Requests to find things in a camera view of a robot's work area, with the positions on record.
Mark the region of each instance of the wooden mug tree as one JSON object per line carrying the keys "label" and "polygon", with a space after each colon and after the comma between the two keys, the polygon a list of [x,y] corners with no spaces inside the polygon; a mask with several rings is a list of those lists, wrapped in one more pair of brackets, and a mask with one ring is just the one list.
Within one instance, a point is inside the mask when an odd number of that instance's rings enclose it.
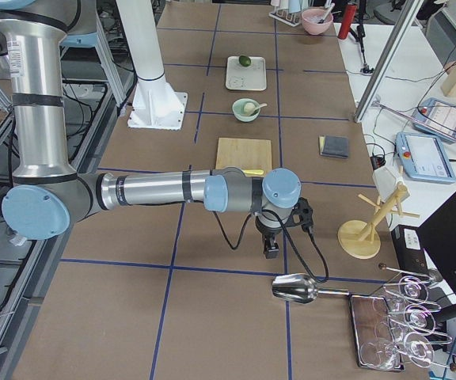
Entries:
{"label": "wooden mug tree", "polygon": [[376,256],[381,248],[381,240],[376,232],[376,226],[388,214],[420,217],[418,214],[402,211],[402,200],[408,196],[408,188],[403,182],[397,182],[395,190],[386,202],[382,202],[381,196],[378,196],[378,200],[374,203],[366,196],[358,194],[360,199],[374,206],[374,215],[369,222],[350,220],[339,228],[337,238],[343,250],[358,259],[370,259]]}

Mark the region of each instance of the lime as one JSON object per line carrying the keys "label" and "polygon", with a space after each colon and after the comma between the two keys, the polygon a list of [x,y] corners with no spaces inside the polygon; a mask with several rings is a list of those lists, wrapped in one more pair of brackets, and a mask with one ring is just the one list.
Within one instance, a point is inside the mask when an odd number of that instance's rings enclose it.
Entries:
{"label": "lime", "polygon": [[243,67],[249,67],[251,66],[251,59],[247,55],[241,55],[238,57],[238,62],[243,66]]}

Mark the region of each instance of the green bowl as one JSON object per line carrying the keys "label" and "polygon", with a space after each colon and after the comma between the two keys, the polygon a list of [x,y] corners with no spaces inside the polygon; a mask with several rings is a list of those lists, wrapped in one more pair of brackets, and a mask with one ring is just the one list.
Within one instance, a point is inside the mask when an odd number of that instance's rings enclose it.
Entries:
{"label": "green bowl", "polygon": [[261,108],[258,109],[251,116],[244,115],[242,110],[244,109],[244,105],[247,102],[251,102],[251,103],[253,103],[256,106],[260,105],[260,103],[258,103],[257,101],[254,101],[253,99],[243,98],[243,99],[239,99],[239,100],[235,101],[234,105],[231,106],[231,109],[234,112],[235,117],[238,120],[243,121],[244,123],[248,123],[249,121],[255,120],[258,117],[258,115],[260,115],[260,110],[261,110]]}

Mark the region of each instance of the brown table surface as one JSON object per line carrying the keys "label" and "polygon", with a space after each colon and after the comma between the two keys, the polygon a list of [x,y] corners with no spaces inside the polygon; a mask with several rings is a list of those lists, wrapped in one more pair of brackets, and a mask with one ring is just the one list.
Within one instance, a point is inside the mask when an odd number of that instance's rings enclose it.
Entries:
{"label": "brown table surface", "polygon": [[[357,260],[336,232],[350,219],[368,220],[377,196],[348,76],[331,28],[307,36],[268,16],[269,6],[166,4],[158,25],[168,81],[188,93],[180,131],[129,129],[121,117],[100,172],[148,173],[209,169],[218,138],[269,139],[274,167],[295,171],[314,209],[318,245],[330,287],[370,292],[397,266],[388,230],[381,252]],[[268,88],[224,86],[226,58],[259,55]],[[240,97],[268,103],[252,123],[238,122]],[[319,135],[345,135],[347,160],[323,158]],[[235,239],[245,215],[222,215]],[[292,236],[318,274],[323,268],[307,236]],[[303,272],[289,244],[265,260],[251,223],[231,251],[214,217],[200,204],[125,207],[79,223],[41,308],[13,378],[20,379],[308,379],[427,378],[359,369],[348,301],[320,298],[306,306],[274,298],[277,274]]]}

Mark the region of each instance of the white plate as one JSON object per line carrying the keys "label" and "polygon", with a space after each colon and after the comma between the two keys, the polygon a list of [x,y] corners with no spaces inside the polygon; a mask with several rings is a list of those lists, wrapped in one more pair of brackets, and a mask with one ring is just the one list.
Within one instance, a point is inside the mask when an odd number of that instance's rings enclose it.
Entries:
{"label": "white plate", "polygon": [[226,88],[239,91],[263,91],[267,89],[265,58],[250,57],[251,66],[243,67],[238,55],[228,57],[226,63]]}

